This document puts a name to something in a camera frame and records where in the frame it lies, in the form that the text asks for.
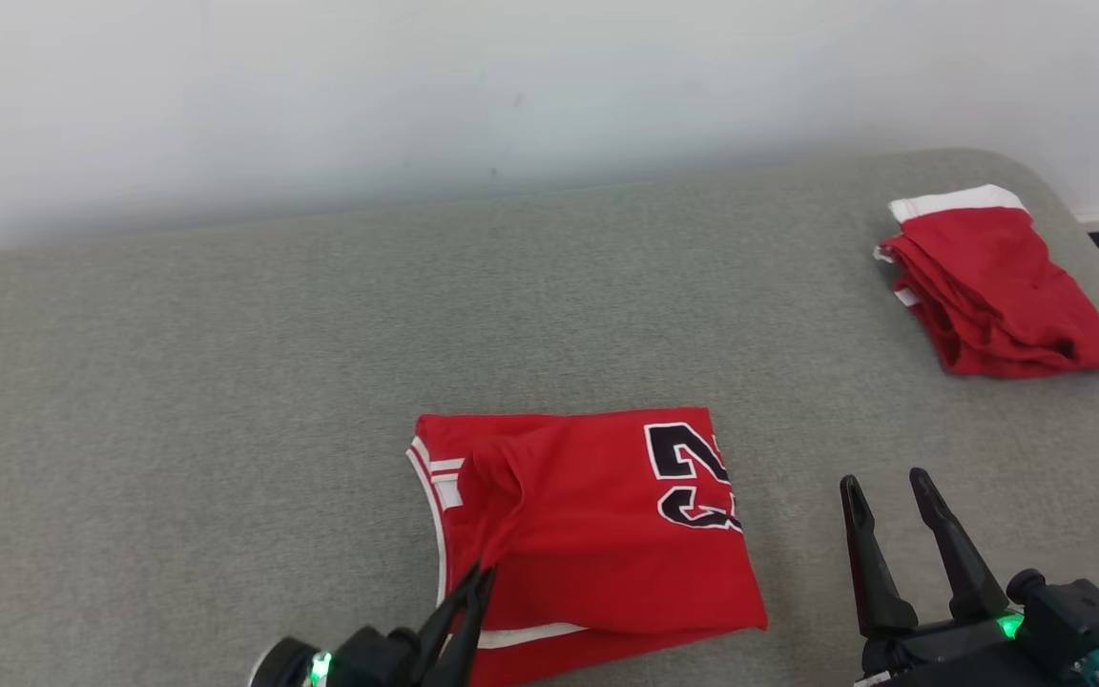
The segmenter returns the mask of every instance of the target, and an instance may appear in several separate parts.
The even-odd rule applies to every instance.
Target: white wall
[[[937,145],[1099,219],[1099,0],[0,0],[0,248]]]

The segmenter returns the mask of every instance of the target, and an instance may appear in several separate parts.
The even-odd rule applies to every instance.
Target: jersey number
[[[698,469],[703,470],[715,481],[730,486],[728,470],[720,457],[711,450],[711,445],[698,435],[693,428],[680,423],[648,424],[644,426],[647,435],[647,453],[656,479],[698,479]],[[729,508],[697,505],[698,487],[680,486],[668,488],[659,499],[659,514],[669,522],[697,527],[701,530],[736,530],[741,531],[741,521],[736,519],[736,497],[728,491]]]

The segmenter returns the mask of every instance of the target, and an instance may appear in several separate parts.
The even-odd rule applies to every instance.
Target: gray table
[[[419,622],[432,410],[713,412],[770,631],[554,684],[854,682],[846,473],[925,620],[914,465],[1000,583],[1099,584],[1099,374],[946,377],[872,261],[889,200],[981,184],[1099,307],[1054,192],[964,151],[0,254],[0,684],[238,684],[280,634]]]

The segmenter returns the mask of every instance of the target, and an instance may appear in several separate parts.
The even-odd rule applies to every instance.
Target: red cloth
[[[1099,313],[1020,199],[998,186],[897,200],[901,234],[878,256],[946,370],[1000,378],[1099,369]]]
[[[475,686],[766,629],[706,409],[423,415],[409,456],[441,599],[477,558],[496,566]]]

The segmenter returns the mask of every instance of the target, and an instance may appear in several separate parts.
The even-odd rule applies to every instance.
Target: green light
[[[329,652],[321,652],[313,656],[313,666],[308,669],[308,683],[311,686],[317,687],[322,679],[328,677],[329,665],[332,661],[333,654]]]
[[[1009,640],[1015,639],[1015,631],[1020,630],[1020,625],[1024,623],[1024,617],[1020,613],[1004,614],[1004,617],[999,618],[999,628],[1003,631],[1003,634],[1008,636]]]

